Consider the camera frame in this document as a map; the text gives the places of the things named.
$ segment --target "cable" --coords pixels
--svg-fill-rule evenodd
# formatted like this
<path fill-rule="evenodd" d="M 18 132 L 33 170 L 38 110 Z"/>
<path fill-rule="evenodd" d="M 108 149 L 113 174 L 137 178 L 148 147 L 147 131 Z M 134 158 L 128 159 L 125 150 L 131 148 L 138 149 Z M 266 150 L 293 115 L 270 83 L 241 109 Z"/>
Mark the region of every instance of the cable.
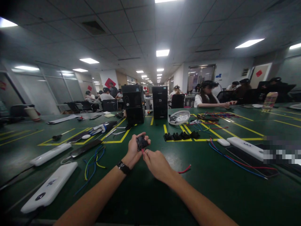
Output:
<path fill-rule="evenodd" d="M 17 178 L 17 177 L 20 176 L 22 173 L 24 173 L 24 172 L 30 170 L 30 169 L 33 168 L 33 167 L 34 167 L 34 165 L 32 165 L 32 166 L 29 167 L 29 168 L 24 169 L 21 173 L 19 173 L 19 174 L 13 176 L 11 179 L 9 179 L 8 181 L 6 181 L 6 182 L 1 186 L 0 191 L 3 190 L 4 188 L 6 188 L 6 187 L 8 186 L 8 184 L 9 184 L 13 179 Z"/>

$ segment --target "smartphone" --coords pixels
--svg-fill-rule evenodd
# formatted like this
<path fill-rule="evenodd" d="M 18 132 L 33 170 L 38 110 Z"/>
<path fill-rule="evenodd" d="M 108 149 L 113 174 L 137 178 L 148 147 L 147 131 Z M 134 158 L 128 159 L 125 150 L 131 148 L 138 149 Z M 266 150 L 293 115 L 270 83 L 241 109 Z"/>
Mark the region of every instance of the smartphone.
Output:
<path fill-rule="evenodd" d="M 269 164 L 264 164 L 262 161 L 254 158 L 253 156 L 249 155 L 248 153 L 244 152 L 243 150 L 237 147 L 230 146 L 227 147 L 226 150 L 246 165 L 253 166 L 253 167 L 272 167 Z M 277 170 L 273 170 L 273 169 L 254 169 L 254 170 L 256 170 L 259 174 L 264 175 L 265 177 L 272 177 L 279 174 Z"/>

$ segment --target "white device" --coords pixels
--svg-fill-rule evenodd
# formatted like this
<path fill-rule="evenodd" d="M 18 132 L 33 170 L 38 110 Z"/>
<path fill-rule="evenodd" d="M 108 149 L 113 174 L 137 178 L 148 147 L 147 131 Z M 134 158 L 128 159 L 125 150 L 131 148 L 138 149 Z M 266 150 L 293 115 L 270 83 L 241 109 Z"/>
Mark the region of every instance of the white device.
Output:
<path fill-rule="evenodd" d="M 73 162 L 60 166 L 27 201 L 27 203 L 25 203 L 21 212 L 29 213 L 36 210 L 38 207 L 51 204 L 72 175 L 77 165 L 77 162 Z"/>
<path fill-rule="evenodd" d="M 54 149 L 36 157 L 35 159 L 31 160 L 29 163 L 35 166 L 42 165 L 43 163 L 47 162 L 48 160 L 52 159 L 53 157 L 57 156 L 58 154 L 62 153 L 63 151 L 71 148 L 71 144 L 64 143 L 61 144 Z"/>
<path fill-rule="evenodd" d="M 230 146 L 230 143 L 228 141 L 226 141 L 225 139 L 217 139 L 217 142 L 223 146 Z"/>
<path fill-rule="evenodd" d="M 238 147 L 239 149 L 247 152 L 249 155 L 263 162 L 263 149 L 256 147 L 255 145 L 250 144 L 238 137 L 227 138 L 227 141 L 230 142 L 230 144 L 232 144 L 233 146 Z"/>

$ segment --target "person wearing vr headset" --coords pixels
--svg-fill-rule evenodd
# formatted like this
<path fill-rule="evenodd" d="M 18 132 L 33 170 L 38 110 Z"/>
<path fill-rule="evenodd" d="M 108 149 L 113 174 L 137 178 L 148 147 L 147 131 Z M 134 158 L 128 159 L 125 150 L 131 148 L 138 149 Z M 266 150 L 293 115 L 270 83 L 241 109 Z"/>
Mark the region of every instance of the person wearing vr headset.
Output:
<path fill-rule="evenodd" d="M 202 82 L 200 93 L 195 96 L 194 107 L 223 107 L 229 108 L 229 103 L 220 103 L 215 95 L 212 94 L 212 89 L 218 86 L 218 82 L 206 80 Z"/>

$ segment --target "computer tower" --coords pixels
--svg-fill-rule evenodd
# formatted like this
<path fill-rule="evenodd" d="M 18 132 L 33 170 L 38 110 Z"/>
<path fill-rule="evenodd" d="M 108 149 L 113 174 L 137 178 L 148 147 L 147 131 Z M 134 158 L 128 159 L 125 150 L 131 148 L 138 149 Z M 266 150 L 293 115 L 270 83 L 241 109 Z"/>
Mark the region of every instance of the computer tower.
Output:
<path fill-rule="evenodd" d="M 130 125 L 144 123 L 145 104 L 141 85 L 121 86 L 124 108 Z"/>
<path fill-rule="evenodd" d="M 153 86 L 154 118 L 164 119 L 168 115 L 167 86 Z"/>

